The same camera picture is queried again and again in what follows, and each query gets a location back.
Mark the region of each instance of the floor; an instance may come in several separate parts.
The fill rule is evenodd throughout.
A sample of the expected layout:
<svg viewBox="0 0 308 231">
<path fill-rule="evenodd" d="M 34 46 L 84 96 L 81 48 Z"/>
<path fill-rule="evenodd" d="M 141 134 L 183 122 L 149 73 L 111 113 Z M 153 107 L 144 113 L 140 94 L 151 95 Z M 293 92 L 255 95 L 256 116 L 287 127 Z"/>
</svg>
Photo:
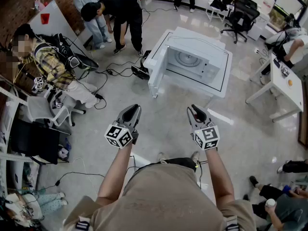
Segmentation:
<svg viewBox="0 0 308 231">
<path fill-rule="evenodd" d="M 152 1 L 146 9 L 167 10 L 172 7 L 172 3 Z M 143 16 L 145 21 L 148 14 L 144 13 Z M 219 20 L 213 19 L 212 23 L 209 23 L 205 12 L 195 10 L 194 13 L 189 13 L 188 7 L 180 7 L 178 12 L 158 10 L 151 13 L 143 26 L 143 49 L 150 50 L 166 29 L 175 29 L 177 26 L 218 39 L 233 53 L 226 97 L 210 106 L 209 112 L 219 128 L 221 140 L 218 152 L 233 182 L 236 198 L 242 198 L 245 193 L 252 192 L 248 181 L 250 175 L 255 175 L 262 183 L 272 183 L 274 186 L 283 182 L 289 183 L 291 179 L 299 177 L 294 174 L 276 173 L 278 166 L 285 160 L 302 159 L 307 156 L 297 142 L 297 115 L 277 123 L 272 122 L 273 117 L 286 113 L 292 107 L 284 97 L 276 101 L 269 91 L 251 104 L 245 103 L 245 99 L 260 88 L 258 78 L 250 81 L 249 75 L 260 66 L 260 56 L 254 53 L 254 50 L 259 48 L 262 51 L 264 41 L 248 39 L 247 43 L 244 43 L 240 38 L 235 45 L 232 33 L 220 34 L 219 31 L 224 24 Z M 137 61 L 137 53 L 130 42 L 129 32 L 126 35 L 126 42 L 127 49 L 117 56 L 112 55 L 114 42 L 103 50 L 93 52 L 93 57 L 101 66 L 100 70 L 105 70 L 110 63 L 123 64 L 127 61 Z M 130 67 L 130 64 L 110 67 L 119 72 Z M 126 70 L 123 74 L 130 75 L 131 71 Z M 106 81 L 106 76 L 91 73 L 87 81 L 100 87 Z M 74 115 L 76 126 L 71 129 L 72 136 L 69 137 L 72 145 L 71 163 L 43 166 L 38 188 L 54 185 L 66 172 L 86 170 L 88 173 L 106 174 L 117 149 L 110 146 L 103 135 L 119 112 L 134 103 L 142 107 L 137 127 L 140 136 L 133 148 L 133 153 L 138 159 L 137 165 L 155 162 L 160 151 L 169 157 L 184 157 L 198 150 L 189 135 L 190 126 L 186 108 L 193 103 L 205 106 L 209 97 L 202 92 L 173 83 L 169 78 L 163 79 L 159 92 L 157 99 L 153 99 L 147 81 L 135 76 L 108 75 L 107 83 L 99 92 L 106 99 L 107 106 L 102 110 L 89 109 L 85 115 Z M 201 160 L 204 160 L 205 154 L 201 154 Z M 126 181 L 132 174 L 133 169 L 130 169 Z M 196 174 L 199 178 L 200 170 L 197 170 Z M 45 218 L 43 224 L 49 231 L 59 230 L 63 219 L 83 195 L 95 199 L 102 177 L 90 176 L 90 179 L 91 181 L 85 175 L 68 174 L 58 187 L 47 190 L 48 193 L 64 192 L 69 203 L 68 206 Z M 203 166 L 201 182 L 203 191 L 214 200 L 206 165 Z"/>
</svg>

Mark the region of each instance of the red object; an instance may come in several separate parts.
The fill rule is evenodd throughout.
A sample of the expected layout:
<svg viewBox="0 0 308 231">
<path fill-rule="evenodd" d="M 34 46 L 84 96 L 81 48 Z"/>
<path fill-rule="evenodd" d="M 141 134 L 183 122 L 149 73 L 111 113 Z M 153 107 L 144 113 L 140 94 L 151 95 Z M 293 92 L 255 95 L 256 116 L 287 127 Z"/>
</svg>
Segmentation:
<svg viewBox="0 0 308 231">
<path fill-rule="evenodd" d="M 41 20 L 41 22 L 42 22 L 43 25 L 48 24 L 48 22 L 49 22 L 49 16 L 50 16 L 49 13 L 41 13 L 41 14 L 40 14 L 40 20 Z"/>
</svg>

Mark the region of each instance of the light blue jeans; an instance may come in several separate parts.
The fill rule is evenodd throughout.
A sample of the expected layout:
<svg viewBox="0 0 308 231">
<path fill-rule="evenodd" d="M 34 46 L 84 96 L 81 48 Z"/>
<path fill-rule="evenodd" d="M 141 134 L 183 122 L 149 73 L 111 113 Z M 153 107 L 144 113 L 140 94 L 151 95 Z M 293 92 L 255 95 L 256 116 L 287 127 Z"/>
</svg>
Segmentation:
<svg viewBox="0 0 308 231">
<path fill-rule="evenodd" d="M 98 18 L 94 18 L 89 22 L 85 21 L 85 25 L 93 34 L 93 42 L 96 48 L 100 47 L 107 41 L 107 39 L 110 38 L 108 27 L 103 15 Z"/>
<path fill-rule="evenodd" d="M 62 207 L 61 197 L 58 193 L 40 195 L 37 202 L 43 216 L 46 216 Z"/>
</svg>

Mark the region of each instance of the yellow plaid shirt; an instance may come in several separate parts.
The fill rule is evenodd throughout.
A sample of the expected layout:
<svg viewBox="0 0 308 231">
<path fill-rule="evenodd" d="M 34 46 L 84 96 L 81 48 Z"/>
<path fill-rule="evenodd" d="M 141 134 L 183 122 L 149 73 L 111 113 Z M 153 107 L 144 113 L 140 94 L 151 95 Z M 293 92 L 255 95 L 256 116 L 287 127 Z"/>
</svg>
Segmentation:
<svg viewBox="0 0 308 231">
<path fill-rule="evenodd" d="M 33 39 L 33 47 L 31 53 L 23 58 L 23 63 L 27 64 L 35 61 L 35 64 L 41 74 L 41 76 L 48 82 L 52 82 L 56 88 L 66 89 L 66 87 L 75 78 L 75 73 L 72 70 L 68 72 L 65 66 L 60 62 L 57 52 L 51 48 L 44 48 L 38 51 L 36 58 L 34 59 L 34 49 L 44 42 L 43 40 Z"/>
</svg>

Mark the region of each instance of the person in black shirt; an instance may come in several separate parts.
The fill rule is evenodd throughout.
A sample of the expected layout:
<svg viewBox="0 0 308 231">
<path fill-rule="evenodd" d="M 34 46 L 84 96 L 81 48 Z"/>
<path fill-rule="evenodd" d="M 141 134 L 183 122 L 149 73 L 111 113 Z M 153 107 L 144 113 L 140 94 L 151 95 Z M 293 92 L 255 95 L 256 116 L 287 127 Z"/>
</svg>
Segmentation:
<svg viewBox="0 0 308 231">
<path fill-rule="evenodd" d="M 125 49 L 124 36 L 128 25 L 130 27 L 131 42 L 138 52 L 138 56 L 143 56 L 142 50 L 142 10 L 135 0 L 99 0 L 89 2 L 81 9 L 81 16 L 85 21 L 90 21 L 95 17 L 104 15 L 109 33 L 112 33 L 109 15 L 115 16 L 114 37 L 115 50 L 118 54 Z"/>
</svg>

